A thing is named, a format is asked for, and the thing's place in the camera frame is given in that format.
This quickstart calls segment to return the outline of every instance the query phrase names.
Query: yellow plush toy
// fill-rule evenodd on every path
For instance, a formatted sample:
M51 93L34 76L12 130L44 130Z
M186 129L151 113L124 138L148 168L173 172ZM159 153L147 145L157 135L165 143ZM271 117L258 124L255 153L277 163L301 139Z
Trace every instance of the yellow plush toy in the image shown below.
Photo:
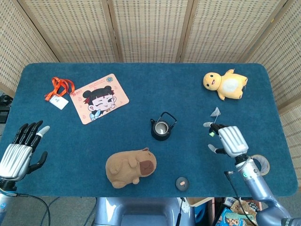
M225 97L240 99L243 95L243 87L248 78L240 74L234 74L234 69L228 70L223 76L210 72L204 76L203 84L208 90L216 90L221 100Z

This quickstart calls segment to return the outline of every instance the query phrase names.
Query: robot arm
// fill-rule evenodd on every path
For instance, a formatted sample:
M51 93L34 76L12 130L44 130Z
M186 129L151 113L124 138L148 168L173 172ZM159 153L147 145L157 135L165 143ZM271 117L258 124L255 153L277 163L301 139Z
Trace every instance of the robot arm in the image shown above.
M23 125L2 157L0 162L0 225L12 198L19 195L16 193L16 182L22 180L26 174L41 168L46 161L47 152L43 152L40 160L30 165L36 147L50 128L45 126L37 132L42 123L43 121L39 121Z
M291 218L288 211L277 201L269 186L261 176L253 159L247 156L248 145L236 126L217 125L211 122L204 123L209 132L215 132L222 144L222 148L208 145L215 153L224 153L235 158L235 166L247 185L255 200L264 202L268 208L256 215L258 226L301 226L301 218Z

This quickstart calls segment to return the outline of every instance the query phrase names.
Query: mouse pad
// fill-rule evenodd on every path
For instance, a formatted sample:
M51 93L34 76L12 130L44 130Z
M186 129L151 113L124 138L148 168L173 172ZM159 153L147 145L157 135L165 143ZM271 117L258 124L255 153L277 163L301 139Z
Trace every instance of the mouse pad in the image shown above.
M70 94L83 124L88 124L129 102L114 74L109 74Z

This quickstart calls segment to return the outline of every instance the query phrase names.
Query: orange lanyard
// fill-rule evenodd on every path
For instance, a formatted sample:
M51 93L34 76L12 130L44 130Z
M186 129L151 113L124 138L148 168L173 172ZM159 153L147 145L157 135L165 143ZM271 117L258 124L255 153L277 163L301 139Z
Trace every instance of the orange lanyard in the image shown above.
M63 96L65 93L69 93L69 84L71 85L71 93L74 92L75 87L71 80L69 79L59 79L57 77L52 78L52 84L54 86L54 90L45 95L45 100L49 101L53 95L57 95L59 97ZM63 87L64 90L61 93L57 93L60 87Z

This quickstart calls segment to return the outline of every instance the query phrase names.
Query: capybara plush toy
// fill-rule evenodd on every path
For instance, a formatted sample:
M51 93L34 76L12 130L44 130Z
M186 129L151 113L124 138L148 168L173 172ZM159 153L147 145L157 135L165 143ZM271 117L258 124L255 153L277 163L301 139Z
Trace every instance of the capybara plush toy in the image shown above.
M139 183L139 177L152 174L157 166L153 153L146 147L142 150L119 152L111 155L105 165L105 171L114 188Z

